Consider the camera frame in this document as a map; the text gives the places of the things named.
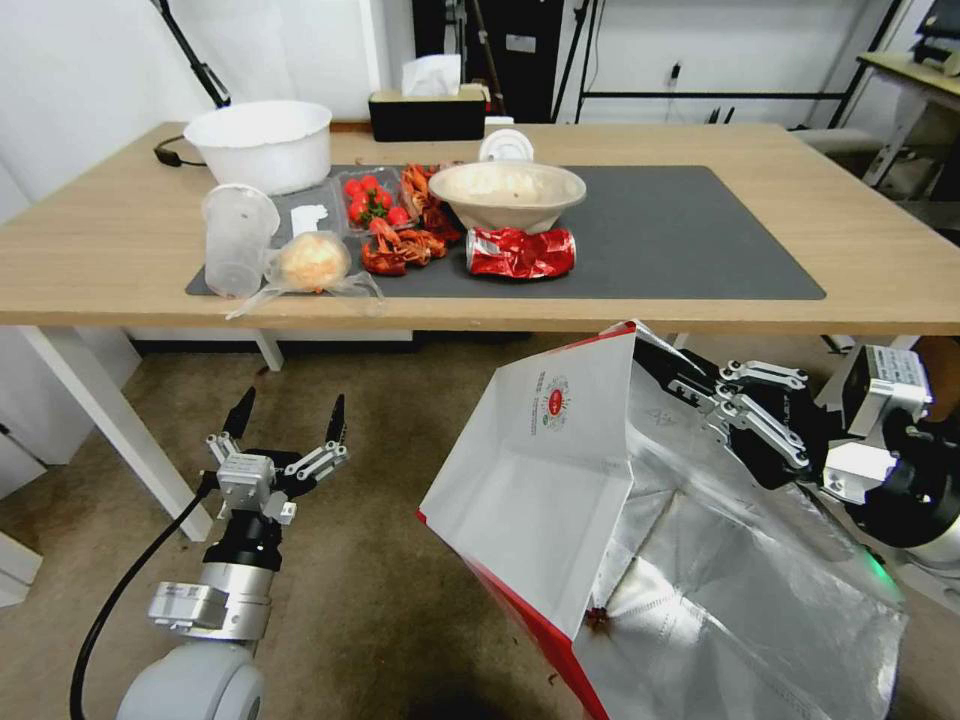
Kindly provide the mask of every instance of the power cord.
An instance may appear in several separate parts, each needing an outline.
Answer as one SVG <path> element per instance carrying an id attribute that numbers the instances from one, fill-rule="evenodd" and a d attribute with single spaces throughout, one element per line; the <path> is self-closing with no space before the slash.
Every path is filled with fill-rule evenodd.
<path id="1" fill-rule="evenodd" d="M 206 163 L 196 163 L 190 160 L 184 160 L 181 158 L 176 150 L 168 150 L 167 145 L 175 143 L 178 140 L 183 140 L 183 135 L 177 135 L 176 137 L 167 138 L 157 143 L 156 147 L 153 148 L 153 154 L 157 156 L 157 160 L 162 162 L 164 165 L 169 165 L 170 167 L 180 167 L 181 165 L 193 165 L 194 167 L 206 167 Z"/>
<path id="2" fill-rule="evenodd" d="M 83 640 L 83 645 L 80 646 L 80 652 L 77 654 L 77 664 L 73 668 L 73 679 L 70 682 L 70 720 L 85 720 L 83 714 L 83 680 L 87 674 L 87 664 L 90 662 L 93 646 L 96 644 L 97 638 L 100 637 L 100 631 L 103 630 L 103 626 L 106 625 L 107 618 L 113 611 L 117 601 L 120 600 L 120 596 L 123 595 L 123 591 L 127 589 L 127 586 L 133 580 L 134 576 L 146 565 L 147 560 L 153 556 L 168 537 L 177 531 L 183 524 L 183 521 L 197 508 L 200 501 L 209 495 L 210 491 L 216 487 L 217 474 L 205 470 L 201 474 L 200 487 L 197 488 L 197 494 L 194 495 L 193 500 L 187 504 L 183 512 L 174 518 L 173 522 L 171 522 L 166 529 L 157 536 L 157 539 L 150 543 L 140 557 L 134 561 L 130 569 L 120 578 L 120 582 L 117 583 L 113 592 L 110 593 L 110 597 L 107 598 L 103 607 L 100 608 L 96 620 L 93 621 L 93 625 L 90 626 L 90 630 L 87 632 L 87 637 Z"/>

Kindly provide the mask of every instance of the red can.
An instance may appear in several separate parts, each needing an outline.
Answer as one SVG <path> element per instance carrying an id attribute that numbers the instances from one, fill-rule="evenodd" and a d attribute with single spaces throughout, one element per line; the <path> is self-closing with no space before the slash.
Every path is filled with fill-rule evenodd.
<path id="1" fill-rule="evenodd" d="M 564 228 L 525 233 L 517 228 L 467 232 L 467 270 L 521 280 L 566 275 L 577 260 L 573 234 Z"/>

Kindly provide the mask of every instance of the black metal stand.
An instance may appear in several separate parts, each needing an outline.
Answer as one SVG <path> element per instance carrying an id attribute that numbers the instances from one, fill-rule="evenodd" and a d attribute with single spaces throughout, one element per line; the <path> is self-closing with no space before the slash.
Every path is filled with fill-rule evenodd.
<path id="1" fill-rule="evenodd" d="M 570 68 L 573 67 L 573 57 L 577 54 L 577 46 L 580 44 L 580 33 L 583 30 L 583 22 L 587 19 L 587 5 L 589 4 L 590 0 L 583 0 L 583 5 L 573 9 L 573 16 L 577 19 L 577 24 L 573 29 L 573 40 L 570 42 L 567 62 L 563 66 L 563 77 L 560 78 L 560 88 L 557 90 L 557 102 L 553 106 L 553 115 L 550 118 L 552 123 L 556 123 L 557 117 L 560 115 L 560 104 L 563 102 L 563 93 L 567 89 L 567 80 L 570 79 Z"/>
<path id="2" fill-rule="evenodd" d="M 183 31 L 180 30 L 180 26 L 177 25 L 177 21 L 173 19 L 173 13 L 170 12 L 170 5 L 167 0 L 152 1 L 153 4 L 156 5 L 157 10 L 160 11 L 160 17 L 163 18 L 167 27 L 170 28 L 170 32 L 173 34 L 174 40 L 177 41 L 177 45 L 183 50 L 183 54 L 187 56 L 187 60 L 190 62 L 190 69 L 193 70 L 193 74 L 197 76 L 197 80 L 203 85 L 203 89 L 207 91 L 207 95 L 213 100 L 213 104 L 218 108 L 229 105 L 229 91 L 224 87 L 223 83 L 220 82 L 217 74 L 210 69 L 210 66 L 204 62 L 200 62 L 197 54 L 193 51 L 193 48 L 190 47 L 190 43 L 187 42 Z"/>
<path id="3" fill-rule="evenodd" d="M 850 82 L 847 84 L 847 87 L 843 92 L 671 92 L 668 90 L 656 92 L 632 92 L 621 90 L 603 90 L 595 92 L 587 91 L 585 90 L 587 82 L 587 67 L 590 63 L 590 49 L 593 40 L 593 28 L 597 16 L 597 5 L 599 4 L 599 0 L 584 0 L 583 5 L 579 9 L 574 9 L 574 14 L 577 18 L 577 25 L 574 29 L 570 51 L 567 54 L 567 62 L 564 67 L 563 78 L 560 81 L 560 88 L 557 92 L 556 106 L 553 110 L 553 122 L 557 122 L 557 118 L 560 115 L 560 103 L 563 100 L 563 92 L 566 89 L 567 77 L 570 74 L 570 66 L 573 64 L 573 57 L 577 51 L 577 44 L 580 39 L 580 31 L 583 28 L 584 18 L 586 17 L 587 5 L 590 5 L 591 3 L 593 6 L 590 8 L 590 28 L 587 31 L 587 47 L 583 56 L 583 72 L 580 76 L 580 92 L 577 94 L 577 113 L 574 118 L 575 124 L 580 122 L 580 114 L 583 109 L 584 101 L 590 98 L 631 98 L 641 100 L 667 98 L 698 100 L 815 100 L 839 102 L 839 105 L 837 106 L 833 116 L 830 118 L 830 123 L 828 125 L 828 127 L 834 128 L 840 122 L 847 105 L 850 103 L 850 99 L 853 97 L 853 93 L 856 91 L 857 86 L 863 79 L 865 69 L 863 65 L 858 64 L 856 72 L 854 72 L 853 77 L 850 79 Z M 897 10 L 899 10 L 901 4 L 902 0 L 891 0 L 890 4 L 887 6 L 886 13 L 884 13 L 883 19 L 880 21 L 880 25 L 877 27 L 877 31 L 874 33 L 873 38 L 870 41 L 870 45 L 867 47 L 867 51 L 872 52 L 879 47 L 881 40 L 883 40 L 883 36 L 886 34 L 887 29 L 893 22 L 893 19 L 897 14 Z"/>

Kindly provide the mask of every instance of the tissue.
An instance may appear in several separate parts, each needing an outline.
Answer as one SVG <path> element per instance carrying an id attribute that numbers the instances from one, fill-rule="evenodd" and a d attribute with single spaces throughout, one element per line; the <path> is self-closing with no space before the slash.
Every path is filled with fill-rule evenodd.
<path id="1" fill-rule="evenodd" d="M 460 56 L 426 55 L 403 65 L 400 91 L 406 97 L 460 92 Z"/>

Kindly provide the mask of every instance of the wooden table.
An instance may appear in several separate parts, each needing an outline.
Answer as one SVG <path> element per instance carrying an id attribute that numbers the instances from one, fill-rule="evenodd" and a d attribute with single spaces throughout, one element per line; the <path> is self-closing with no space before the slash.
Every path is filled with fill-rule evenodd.
<path id="1" fill-rule="evenodd" d="M 857 59 L 883 79 L 900 85 L 912 95 L 912 101 L 900 114 L 890 137 L 863 176 L 863 181 L 870 187 L 877 187 L 883 182 L 928 103 L 960 112 L 960 78 L 948 77 L 935 67 L 916 63 L 911 55 L 904 53 L 863 53 Z"/>
<path id="2" fill-rule="evenodd" d="M 661 332 L 960 334 L 960 251 L 766 125 L 520 129 L 546 163 L 710 167 L 823 287 L 823 300 L 388 298 L 371 312 L 372 301 L 285 297 L 227 323 L 235 302 L 183 291 L 203 262 L 200 201 L 214 181 L 206 169 L 153 157 L 179 127 L 157 128 L 0 228 L 0 322 L 30 326 L 41 357 L 171 513 L 192 493 L 73 326 L 595 331 L 640 318 Z M 478 147 L 346 132 L 334 134 L 333 160 L 471 160 Z M 198 510 L 185 530 L 199 538 L 209 525 Z"/>

